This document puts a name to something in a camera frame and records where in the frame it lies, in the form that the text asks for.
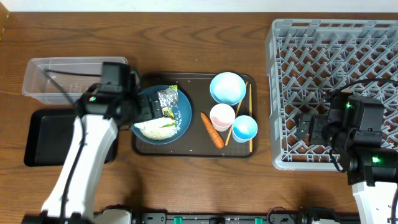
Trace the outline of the foil snack wrapper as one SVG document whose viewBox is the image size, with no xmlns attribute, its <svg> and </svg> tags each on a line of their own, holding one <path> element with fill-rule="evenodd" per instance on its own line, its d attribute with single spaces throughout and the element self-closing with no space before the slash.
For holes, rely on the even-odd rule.
<svg viewBox="0 0 398 224">
<path fill-rule="evenodd" d="M 159 90 L 157 92 L 157 96 L 159 97 L 163 116 L 166 118 L 175 119 L 172 108 L 177 104 L 179 99 L 178 86 L 170 85 L 164 90 Z"/>
</svg>

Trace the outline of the pink plastic cup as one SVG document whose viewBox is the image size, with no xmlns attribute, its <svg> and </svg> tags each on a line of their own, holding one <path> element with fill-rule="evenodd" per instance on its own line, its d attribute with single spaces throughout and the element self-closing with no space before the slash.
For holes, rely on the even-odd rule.
<svg viewBox="0 0 398 224">
<path fill-rule="evenodd" d="M 227 104 L 217 104 L 210 110 L 210 120 L 213 127 L 219 131 L 226 131 L 235 120 L 234 109 Z"/>
</svg>

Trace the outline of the light blue plastic cup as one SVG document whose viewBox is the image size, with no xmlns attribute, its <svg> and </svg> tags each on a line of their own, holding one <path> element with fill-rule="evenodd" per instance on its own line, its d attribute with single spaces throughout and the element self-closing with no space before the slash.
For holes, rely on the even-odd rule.
<svg viewBox="0 0 398 224">
<path fill-rule="evenodd" d="M 232 135 L 233 139 L 238 143 L 244 143 L 250 140 L 250 130 L 249 130 L 249 120 L 250 116 L 248 115 L 241 115 L 238 116 L 232 125 Z M 258 125 L 256 121 L 252 118 L 252 138 L 257 135 L 258 132 Z"/>
</svg>

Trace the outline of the light blue bowl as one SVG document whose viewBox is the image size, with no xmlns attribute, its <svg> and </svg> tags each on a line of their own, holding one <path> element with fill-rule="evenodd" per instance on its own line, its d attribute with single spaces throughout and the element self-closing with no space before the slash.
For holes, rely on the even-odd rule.
<svg viewBox="0 0 398 224">
<path fill-rule="evenodd" d="M 245 97 L 246 83 L 236 73 L 219 73 L 210 83 L 210 95 L 217 103 L 234 106 Z"/>
</svg>

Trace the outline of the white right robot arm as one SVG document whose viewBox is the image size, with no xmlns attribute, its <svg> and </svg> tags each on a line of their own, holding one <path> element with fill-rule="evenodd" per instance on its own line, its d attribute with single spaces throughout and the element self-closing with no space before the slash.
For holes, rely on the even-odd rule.
<svg viewBox="0 0 398 224">
<path fill-rule="evenodd" d="M 361 223 L 397 223 L 397 151 L 381 146 L 383 114 L 380 100 L 341 94 L 326 114 L 295 118 L 299 140 L 339 154 L 332 162 L 347 175 Z"/>
</svg>

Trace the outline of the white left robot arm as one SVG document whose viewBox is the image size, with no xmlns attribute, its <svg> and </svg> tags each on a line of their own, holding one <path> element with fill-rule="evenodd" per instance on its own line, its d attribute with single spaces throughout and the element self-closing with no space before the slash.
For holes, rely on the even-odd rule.
<svg viewBox="0 0 398 224">
<path fill-rule="evenodd" d="M 94 201 L 106 155 L 126 124 L 162 116 L 159 97 L 136 87 L 95 83 L 75 103 L 73 137 L 60 176 L 39 215 L 23 223 L 134 223 L 121 205 L 94 213 Z"/>
</svg>

